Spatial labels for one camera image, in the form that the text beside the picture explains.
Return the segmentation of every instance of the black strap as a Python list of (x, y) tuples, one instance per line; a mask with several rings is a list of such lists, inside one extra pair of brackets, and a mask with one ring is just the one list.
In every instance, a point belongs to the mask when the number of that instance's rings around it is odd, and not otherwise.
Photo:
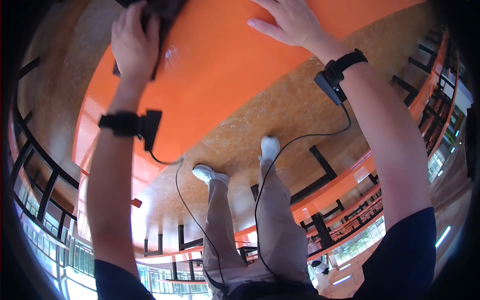
[(335, 62), (335, 65), (337, 69), (343, 73), (343, 71), (345, 71), (347, 68), (363, 61), (368, 62), (367, 58), (363, 55), (363, 53), (357, 48), (355, 48), (355, 52), (342, 56)]
[(139, 119), (136, 113), (119, 111), (115, 115), (102, 116), (98, 126), (111, 128), (115, 136), (137, 136), (139, 133)]
[(325, 73), (330, 86), (339, 88), (338, 84), (343, 80), (343, 71), (363, 61), (368, 62), (367, 58), (357, 48), (355, 48), (354, 52), (342, 56), (337, 61), (329, 61), (325, 66)]

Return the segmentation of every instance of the sleeve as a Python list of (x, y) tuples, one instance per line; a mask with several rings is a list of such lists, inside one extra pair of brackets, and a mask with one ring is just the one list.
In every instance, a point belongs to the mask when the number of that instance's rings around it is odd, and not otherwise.
[(365, 281), (353, 299), (416, 299), (425, 295), (435, 268), (433, 207), (395, 224), (363, 264)]
[(95, 260), (95, 280), (99, 300), (154, 299), (138, 278), (114, 264)]

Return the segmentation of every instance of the trousers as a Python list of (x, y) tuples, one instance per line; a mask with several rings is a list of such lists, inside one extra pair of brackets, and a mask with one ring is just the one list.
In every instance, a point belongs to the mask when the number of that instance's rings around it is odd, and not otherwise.
[[(260, 163), (259, 190), (271, 163), (271, 160)], [(205, 224), (205, 232), (210, 240), (204, 237), (203, 267), (204, 277), (214, 300), (222, 299), (223, 293), (212, 285), (205, 272), (218, 283), (222, 283), (223, 276), (228, 293), (251, 281), (275, 281), (272, 273), (260, 259), (247, 266), (237, 252), (227, 192), (228, 186), (224, 182), (210, 180)], [(310, 283), (305, 230), (293, 219), (290, 210), (290, 191), (276, 174), (275, 166), (270, 169), (262, 194), (257, 201), (258, 241), (265, 263), (278, 276)]]

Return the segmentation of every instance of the shoe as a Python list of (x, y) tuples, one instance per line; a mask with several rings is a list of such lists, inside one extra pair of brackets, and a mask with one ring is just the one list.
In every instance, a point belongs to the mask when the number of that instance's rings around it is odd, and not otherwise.
[(220, 180), (226, 186), (230, 183), (230, 178), (226, 174), (214, 172), (213, 169), (207, 165), (196, 165), (193, 167), (192, 173), (196, 178), (204, 181), (206, 184), (212, 179)]
[(258, 156), (260, 162), (273, 161), (280, 152), (280, 142), (273, 136), (264, 136), (260, 146), (262, 148), (262, 156)]

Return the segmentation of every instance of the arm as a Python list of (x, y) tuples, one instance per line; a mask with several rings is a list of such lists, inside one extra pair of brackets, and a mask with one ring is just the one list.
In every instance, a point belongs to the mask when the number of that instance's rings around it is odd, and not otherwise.
[[(146, 2), (131, 5), (112, 25), (112, 51), (121, 80), (108, 113), (137, 112), (140, 96), (158, 56), (159, 20), (146, 34), (140, 15)], [(102, 128), (92, 159), (87, 214), (95, 259), (117, 265), (136, 277), (130, 220), (133, 137), (115, 137)]]
[[(324, 65), (352, 52), (327, 32), (304, 0), (252, 0), (267, 9), (277, 26), (247, 21), (261, 33), (292, 46), (305, 47)], [(375, 159), (382, 183), (386, 229), (431, 207), (427, 155), (409, 110), (393, 89), (365, 62), (344, 72), (340, 83)]]

